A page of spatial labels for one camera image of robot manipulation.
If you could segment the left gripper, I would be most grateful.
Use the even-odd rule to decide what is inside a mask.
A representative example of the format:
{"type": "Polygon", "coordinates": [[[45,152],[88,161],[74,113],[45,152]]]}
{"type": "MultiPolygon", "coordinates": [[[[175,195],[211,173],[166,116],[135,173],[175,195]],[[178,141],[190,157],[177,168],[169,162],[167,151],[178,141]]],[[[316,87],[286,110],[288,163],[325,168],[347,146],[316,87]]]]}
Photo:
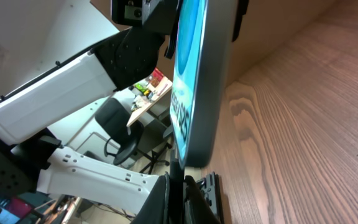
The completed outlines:
{"type": "MultiPolygon", "coordinates": [[[[242,19],[247,13],[249,0],[237,0],[232,42],[239,36],[242,19]]],[[[172,59],[177,44],[179,0],[143,0],[142,27],[153,32],[168,35],[164,56],[172,59]]]]}

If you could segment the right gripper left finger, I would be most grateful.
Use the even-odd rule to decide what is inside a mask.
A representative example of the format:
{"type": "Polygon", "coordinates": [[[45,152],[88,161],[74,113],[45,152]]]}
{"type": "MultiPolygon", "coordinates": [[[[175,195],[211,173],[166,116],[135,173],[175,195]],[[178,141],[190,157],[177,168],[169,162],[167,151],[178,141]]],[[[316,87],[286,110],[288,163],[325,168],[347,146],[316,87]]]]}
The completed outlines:
{"type": "Polygon", "coordinates": [[[166,172],[165,175],[161,175],[157,179],[140,212],[131,224],[167,224],[169,197],[170,177],[166,172]]]}

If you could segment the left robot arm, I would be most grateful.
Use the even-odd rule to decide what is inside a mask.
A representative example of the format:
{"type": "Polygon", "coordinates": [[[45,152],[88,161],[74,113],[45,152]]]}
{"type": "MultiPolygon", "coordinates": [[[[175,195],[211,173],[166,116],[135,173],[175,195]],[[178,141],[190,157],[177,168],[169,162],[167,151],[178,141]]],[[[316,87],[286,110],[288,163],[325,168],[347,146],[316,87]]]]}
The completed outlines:
{"type": "Polygon", "coordinates": [[[161,190],[167,203],[168,176],[91,159],[68,139],[95,119],[122,151],[136,149],[142,127],[125,124],[113,95],[149,77],[165,47],[174,61],[169,115],[179,168],[206,166],[247,8],[247,1],[112,1],[111,18],[124,30],[0,97],[0,194],[72,195],[138,213],[161,190]]]}

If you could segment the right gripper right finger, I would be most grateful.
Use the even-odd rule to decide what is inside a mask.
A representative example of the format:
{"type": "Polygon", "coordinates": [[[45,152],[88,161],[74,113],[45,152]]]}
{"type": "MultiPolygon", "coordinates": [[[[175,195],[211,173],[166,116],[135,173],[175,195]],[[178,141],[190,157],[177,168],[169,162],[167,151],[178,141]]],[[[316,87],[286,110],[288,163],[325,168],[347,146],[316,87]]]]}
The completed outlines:
{"type": "Polygon", "coordinates": [[[201,194],[194,178],[185,177],[184,223],[186,224],[220,224],[201,194]]]}

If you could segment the Galaxy S25 smartphone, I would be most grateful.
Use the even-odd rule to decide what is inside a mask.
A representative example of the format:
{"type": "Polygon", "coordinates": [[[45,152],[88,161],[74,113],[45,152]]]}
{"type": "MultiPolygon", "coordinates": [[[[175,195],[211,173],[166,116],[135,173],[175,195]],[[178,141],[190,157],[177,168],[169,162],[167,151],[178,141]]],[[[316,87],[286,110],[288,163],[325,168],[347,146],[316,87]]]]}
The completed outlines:
{"type": "Polygon", "coordinates": [[[237,7],[229,0],[181,6],[170,102],[181,168],[202,168],[211,160],[237,7]]]}

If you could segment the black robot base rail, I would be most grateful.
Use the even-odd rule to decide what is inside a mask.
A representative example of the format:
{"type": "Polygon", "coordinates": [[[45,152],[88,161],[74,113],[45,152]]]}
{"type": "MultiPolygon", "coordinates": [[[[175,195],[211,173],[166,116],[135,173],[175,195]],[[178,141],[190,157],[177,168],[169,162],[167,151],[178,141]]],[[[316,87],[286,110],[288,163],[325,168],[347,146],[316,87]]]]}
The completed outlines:
{"type": "Polygon", "coordinates": [[[202,179],[196,181],[196,184],[214,216],[221,224],[224,224],[219,175],[215,172],[211,172],[202,179]]]}

